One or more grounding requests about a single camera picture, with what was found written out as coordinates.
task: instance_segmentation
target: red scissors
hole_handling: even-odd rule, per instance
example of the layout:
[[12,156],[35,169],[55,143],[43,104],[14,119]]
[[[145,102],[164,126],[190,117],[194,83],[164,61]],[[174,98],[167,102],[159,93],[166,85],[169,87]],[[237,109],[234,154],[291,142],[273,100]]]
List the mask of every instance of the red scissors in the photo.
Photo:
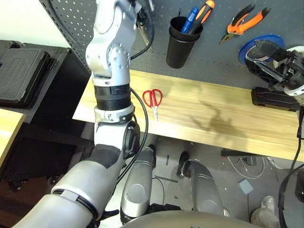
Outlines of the red scissors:
[[[155,92],[158,92],[160,94],[160,101],[157,102],[156,100],[156,94]],[[149,94],[149,102],[146,101],[145,95]],[[153,89],[153,90],[147,90],[144,91],[142,94],[143,101],[146,103],[147,106],[149,106],[153,110],[153,115],[156,121],[158,121],[158,115],[157,115],[157,107],[162,102],[162,92],[159,89]]]

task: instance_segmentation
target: white wall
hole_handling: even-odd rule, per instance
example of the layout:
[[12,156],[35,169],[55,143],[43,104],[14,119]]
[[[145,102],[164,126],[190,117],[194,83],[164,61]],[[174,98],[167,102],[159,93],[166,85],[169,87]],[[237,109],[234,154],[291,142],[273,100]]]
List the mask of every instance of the white wall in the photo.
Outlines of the white wall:
[[0,0],[0,39],[70,47],[39,0]]

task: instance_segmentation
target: blue tape roll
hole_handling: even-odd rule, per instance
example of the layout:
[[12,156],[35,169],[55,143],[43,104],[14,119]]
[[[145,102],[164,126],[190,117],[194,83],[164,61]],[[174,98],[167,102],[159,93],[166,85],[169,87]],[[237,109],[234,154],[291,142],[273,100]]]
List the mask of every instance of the blue tape roll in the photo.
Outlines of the blue tape roll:
[[[238,59],[242,64],[245,64],[245,59],[248,54],[256,51],[255,50],[256,49],[255,40],[257,40],[257,39],[269,40],[269,41],[276,43],[280,47],[285,48],[283,39],[277,35],[264,35],[264,36],[256,37],[256,38],[252,39],[251,41],[247,42],[239,51]],[[269,62],[272,60],[271,58],[266,57],[266,56],[259,57],[258,59],[263,60],[265,62]]]

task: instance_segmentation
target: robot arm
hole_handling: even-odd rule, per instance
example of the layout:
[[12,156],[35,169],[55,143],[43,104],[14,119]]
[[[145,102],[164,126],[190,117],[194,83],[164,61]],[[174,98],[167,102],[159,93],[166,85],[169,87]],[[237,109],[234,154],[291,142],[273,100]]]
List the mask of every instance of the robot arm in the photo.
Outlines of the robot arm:
[[101,218],[124,160],[139,149],[140,128],[132,121],[130,51],[136,13],[128,0],[98,0],[94,37],[86,49],[92,70],[95,149],[76,164],[14,227],[85,228]]

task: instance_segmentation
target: wooden board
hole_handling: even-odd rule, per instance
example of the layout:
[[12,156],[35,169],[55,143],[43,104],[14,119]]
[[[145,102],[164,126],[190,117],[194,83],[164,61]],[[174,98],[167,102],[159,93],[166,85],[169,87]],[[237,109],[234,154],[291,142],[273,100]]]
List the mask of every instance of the wooden board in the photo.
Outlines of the wooden board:
[[25,118],[24,114],[0,109],[0,166]]
[[[131,87],[142,96],[158,88],[163,101],[159,121],[148,108],[149,132],[209,145],[293,159],[297,149],[296,113],[254,106],[251,91],[131,70]],[[141,130],[144,115],[132,96]],[[94,87],[89,80],[74,113],[74,119],[94,122]],[[301,151],[299,161],[304,162]]]

